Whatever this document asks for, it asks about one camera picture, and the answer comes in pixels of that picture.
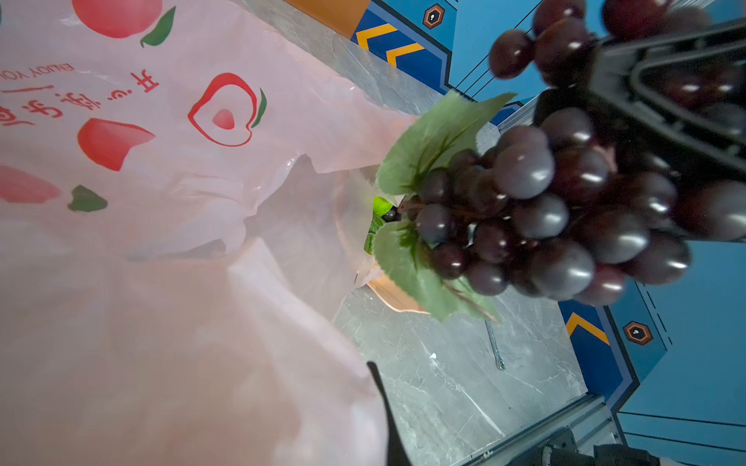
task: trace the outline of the translucent plastic bag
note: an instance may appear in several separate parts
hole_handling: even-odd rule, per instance
[[[330,319],[412,117],[219,0],[5,1],[0,53],[4,462],[383,464]]]

